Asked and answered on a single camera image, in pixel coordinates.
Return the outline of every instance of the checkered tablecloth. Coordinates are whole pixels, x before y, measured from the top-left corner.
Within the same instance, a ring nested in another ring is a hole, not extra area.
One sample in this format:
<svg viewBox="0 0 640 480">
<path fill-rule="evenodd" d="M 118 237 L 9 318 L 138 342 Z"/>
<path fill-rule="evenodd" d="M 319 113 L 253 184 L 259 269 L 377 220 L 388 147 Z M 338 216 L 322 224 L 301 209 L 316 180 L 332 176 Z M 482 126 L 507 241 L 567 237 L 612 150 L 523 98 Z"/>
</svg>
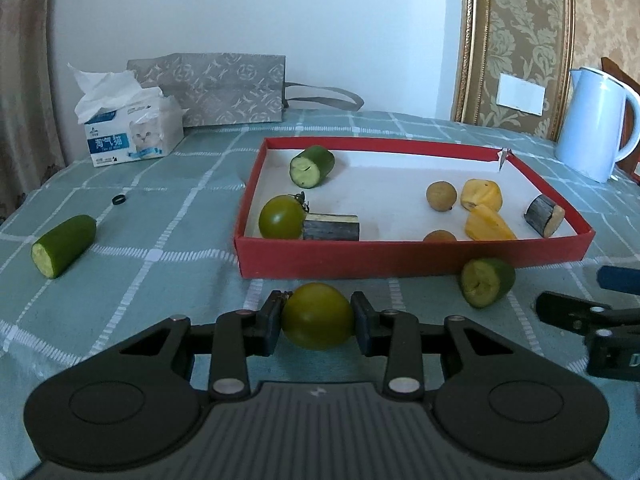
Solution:
<svg viewBox="0 0 640 480">
<path fill-rule="evenodd" d="M 242 280 L 232 229 L 244 185 L 265 136 L 367 136 L 438 140 L 511 148 L 547 179 L 595 228 L 581 262 L 519 269 L 508 296 L 476 311 L 453 276 L 338 280 L 349 297 L 362 290 L 377 310 L 398 308 L 421 322 L 463 314 L 576 373 L 586 366 L 582 338 L 539 323 L 530 309 L 542 290 L 615 308 L 635 308 L 635 296 L 601 290 L 601 264 L 640 268 L 640 189 L 622 173 L 597 184 L 564 167 L 552 144 L 505 130 L 401 114 L 288 110 L 283 123 L 196 128 L 165 158 L 95 169 L 72 164 L 0 226 L 0 480 L 20 478 L 37 462 L 22 424 L 34 387 L 86 356 L 161 319 L 184 313 L 195 324 L 220 313 L 258 308 L 273 289 L 296 281 Z M 118 206 L 111 199 L 126 193 Z M 40 234 L 70 216 L 98 221 L 95 244 L 63 276 L 46 280 L 30 259 Z M 270 358 L 249 358 L 252 385 L 260 380 L 382 380 L 384 358 L 364 358 L 355 341 L 308 352 L 281 337 Z M 206 385 L 207 362 L 196 362 L 192 383 Z M 426 358 L 427 386 L 442 381 Z M 640 470 L 640 394 L 635 383 L 590 378 L 611 408 L 596 462 L 616 480 Z"/>
</svg>

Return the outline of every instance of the gray paper bag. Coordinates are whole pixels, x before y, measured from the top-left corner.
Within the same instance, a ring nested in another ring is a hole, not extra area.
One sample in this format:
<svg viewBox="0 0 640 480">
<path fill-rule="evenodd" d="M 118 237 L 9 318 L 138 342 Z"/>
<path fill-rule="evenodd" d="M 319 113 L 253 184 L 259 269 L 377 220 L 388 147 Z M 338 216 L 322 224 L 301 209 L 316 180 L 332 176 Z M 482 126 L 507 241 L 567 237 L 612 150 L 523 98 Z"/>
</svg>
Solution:
<svg viewBox="0 0 640 480">
<path fill-rule="evenodd" d="M 143 88 L 159 86 L 183 109 L 184 126 L 282 120 L 285 57 L 169 54 L 127 63 Z"/>
</svg>

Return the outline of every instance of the cut cucumber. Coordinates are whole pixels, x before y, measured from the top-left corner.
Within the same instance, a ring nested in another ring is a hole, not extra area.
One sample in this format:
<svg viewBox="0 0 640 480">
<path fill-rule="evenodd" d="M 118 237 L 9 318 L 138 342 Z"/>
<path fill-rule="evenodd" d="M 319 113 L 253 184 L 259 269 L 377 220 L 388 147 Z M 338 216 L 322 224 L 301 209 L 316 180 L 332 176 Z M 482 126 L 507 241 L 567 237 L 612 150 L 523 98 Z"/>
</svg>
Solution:
<svg viewBox="0 0 640 480">
<path fill-rule="evenodd" d="M 289 176 L 296 186 L 310 189 L 320 184 L 334 165 L 332 152 L 323 146 L 310 146 L 291 159 Z"/>
<path fill-rule="evenodd" d="M 503 298 L 516 281 L 516 271 L 498 258 L 479 258 L 465 264 L 460 289 L 466 302 L 484 308 Z"/>
<path fill-rule="evenodd" d="M 65 220 L 31 246 L 33 263 L 46 278 L 57 278 L 94 243 L 95 227 L 95 219 L 89 215 Z"/>
</svg>

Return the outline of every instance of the tissue pack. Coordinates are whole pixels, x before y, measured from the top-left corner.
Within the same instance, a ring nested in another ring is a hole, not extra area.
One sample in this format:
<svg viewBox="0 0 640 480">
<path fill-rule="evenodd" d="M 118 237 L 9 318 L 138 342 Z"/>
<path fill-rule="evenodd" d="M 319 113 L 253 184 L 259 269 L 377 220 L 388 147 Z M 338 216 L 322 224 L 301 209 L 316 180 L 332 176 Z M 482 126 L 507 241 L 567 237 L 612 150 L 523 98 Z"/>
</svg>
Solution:
<svg viewBox="0 0 640 480">
<path fill-rule="evenodd" d="M 84 131 L 96 168 L 165 156 L 184 138 L 182 109 L 172 96 L 148 97 L 94 115 Z"/>
</svg>

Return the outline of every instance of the kettle spout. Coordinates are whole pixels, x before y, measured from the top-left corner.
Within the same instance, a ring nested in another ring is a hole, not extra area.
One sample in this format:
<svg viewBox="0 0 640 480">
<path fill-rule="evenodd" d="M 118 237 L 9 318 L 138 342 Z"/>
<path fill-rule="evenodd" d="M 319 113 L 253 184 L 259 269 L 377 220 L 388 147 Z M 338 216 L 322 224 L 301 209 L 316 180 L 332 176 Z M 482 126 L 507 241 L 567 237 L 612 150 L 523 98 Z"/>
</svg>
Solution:
<svg viewBox="0 0 640 480">
<path fill-rule="evenodd" d="M 575 92 L 575 87 L 578 86 L 578 81 L 580 81 L 580 76 L 582 75 L 582 72 L 581 70 L 574 68 L 572 70 L 569 70 L 569 74 L 571 74 L 572 88 L 574 89 L 574 92 Z"/>
</svg>

